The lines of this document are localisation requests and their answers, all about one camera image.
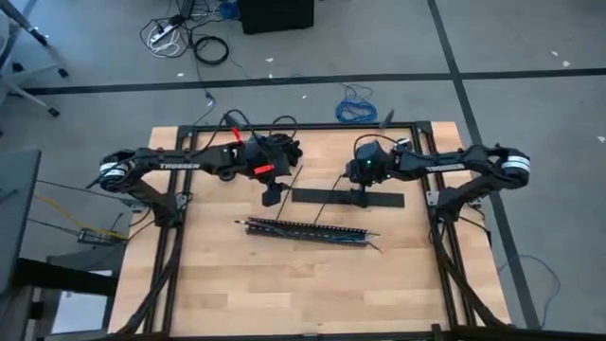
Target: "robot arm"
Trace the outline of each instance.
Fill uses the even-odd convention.
[[[200,151],[169,151],[139,148],[122,150],[105,156],[99,168],[99,185],[108,191],[127,193],[149,206],[159,226],[177,226],[179,211],[184,203],[174,196],[159,193],[141,178],[150,171],[205,171],[229,181],[236,174],[258,180],[267,186],[263,204],[280,202],[280,192],[286,187],[276,183],[276,177],[290,175],[303,152],[299,142],[286,135],[255,135],[246,142],[208,146]]]
[[[447,222],[458,219],[465,203],[495,190],[521,188],[528,183],[530,159],[516,149],[473,145],[451,153],[422,155],[413,153],[411,147],[408,139],[398,141],[389,153],[377,141],[362,145],[347,164],[344,176],[353,183],[371,186],[389,178],[413,181],[435,172],[478,172],[480,176],[459,188],[448,187],[439,193],[437,215]]]

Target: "floor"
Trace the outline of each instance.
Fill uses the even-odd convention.
[[[23,8],[26,0],[14,3]],[[242,109],[255,123],[283,114],[300,122],[335,122],[334,107],[344,92],[337,79],[292,84],[289,77],[348,76],[374,90],[371,102],[379,117],[395,109],[396,120],[455,121],[466,144],[500,142],[528,153],[529,186],[501,197],[518,252],[546,262],[561,281],[545,328],[606,332],[601,298],[606,210],[600,204],[606,182],[599,180],[606,153],[606,3],[326,0],[315,5],[314,27],[306,30],[245,36],[239,23],[209,24],[204,33],[227,40],[245,71],[232,63],[202,65],[201,79],[207,82],[199,82],[191,54],[157,59],[137,37],[151,18],[177,12],[174,5],[168,10],[169,1],[38,1],[29,19],[49,35],[54,58],[65,63],[70,77],[50,73],[27,87],[54,94],[41,99],[62,115],[52,118],[9,98],[0,107],[5,132],[0,151],[40,148],[40,179],[81,188],[95,177],[104,154],[145,146],[154,126],[193,122],[207,108],[202,87],[210,86],[217,99],[203,123],[215,123],[230,108]],[[21,34],[12,57],[27,67],[49,63],[46,55]],[[248,80],[258,78],[287,80],[264,85]],[[188,84],[179,88],[182,82]],[[120,202],[72,190],[39,184],[36,191],[104,228],[126,211]],[[488,227],[495,231],[495,263],[501,265],[507,256],[490,201],[485,207]],[[30,216],[69,225],[44,203],[35,202]],[[125,231],[126,224],[122,220],[117,229]],[[23,256],[43,260],[87,249],[72,236],[29,224]],[[553,279],[534,260],[522,259],[522,266],[541,320]],[[510,272],[501,278],[512,321],[524,326]]]

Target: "wire bundle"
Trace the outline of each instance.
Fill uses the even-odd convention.
[[[377,108],[367,99],[374,93],[369,87],[358,84],[341,84],[345,87],[345,97],[334,110],[334,114],[343,123],[369,123],[377,119]],[[365,89],[369,94],[362,97],[354,87]]]
[[[158,24],[158,26],[161,26],[163,23],[168,24],[169,20],[158,20],[158,21],[156,21],[156,23]],[[179,51],[181,50],[181,46],[179,44],[177,44],[177,42],[179,42],[179,40],[181,39],[181,32],[178,29],[174,29],[172,31],[172,33],[170,34],[170,39],[167,43],[164,43],[159,46],[156,46],[156,45],[154,45],[154,43],[152,43],[152,36],[155,33],[157,33],[157,31],[156,31],[155,27],[153,27],[152,29],[150,29],[150,34],[148,34],[148,40],[146,41],[146,47],[148,48],[150,53],[153,55],[153,57],[168,58],[168,57],[172,57],[172,56],[176,55],[177,53],[179,53]],[[173,51],[168,54],[160,53],[162,51],[166,51],[173,47],[174,47]]]

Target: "wooden tabletop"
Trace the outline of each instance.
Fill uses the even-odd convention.
[[[462,147],[453,122],[434,122],[433,129],[440,152]],[[150,147],[174,148],[176,132],[176,127],[154,128]],[[296,138],[304,151],[299,167],[304,168],[294,186],[330,189],[352,156],[353,141],[367,133],[377,131],[299,131]],[[410,137],[406,129],[382,133]],[[198,145],[204,146],[208,136],[200,134]],[[231,133],[218,134],[214,143],[231,140]],[[459,186],[471,174],[451,172],[444,178],[447,185]],[[154,171],[144,180],[166,191],[169,173]],[[278,180],[290,184],[292,176]],[[344,179],[336,188],[348,189],[352,184]],[[170,334],[420,332],[433,323],[448,329],[436,258],[427,239],[429,224],[420,181],[391,180],[370,190],[404,193],[406,207],[328,205],[318,223],[379,233],[381,237],[373,242],[383,253],[371,247],[246,235],[244,226],[234,220],[249,216],[274,219],[279,210],[279,205],[261,205],[264,186],[242,176],[225,183],[202,171],[194,172],[194,198],[187,208]],[[319,209],[320,205],[293,203],[289,197],[280,220],[310,223]],[[470,208],[464,208],[461,216],[482,224],[480,214]],[[470,285],[497,317],[508,321],[486,234],[463,221],[455,228]],[[147,293],[158,236],[159,228],[150,227],[129,243],[110,331],[125,324]],[[454,297],[462,319],[458,293]],[[156,321],[162,318],[163,299],[161,295]]]

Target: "chair leg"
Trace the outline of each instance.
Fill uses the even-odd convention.
[[[12,89],[12,91],[16,92],[17,94],[21,95],[24,99],[29,99],[32,102],[40,105],[41,107],[45,108],[46,111],[52,115],[53,117],[57,117],[59,116],[61,113],[58,112],[57,110],[55,110],[54,108],[49,107],[48,105],[46,105],[46,103],[44,103],[43,101],[37,99],[35,96],[30,95],[27,91],[25,91],[24,89],[20,88],[19,86],[13,84],[10,81],[4,81],[4,84],[6,86],[8,86],[10,89]]]
[[[52,65],[48,65],[48,66],[41,67],[41,68],[34,69],[34,70],[25,70],[25,71],[22,71],[22,72],[19,72],[16,74],[7,75],[4,77],[4,80],[6,80],[6,82],[20,84],[24,81],[31,80],[31,79],[35,78],[36,76],[43,75],[44,73],[46,73],[49,70],[57,70],[58,68],[59,68],[58,65],[52,64]]]

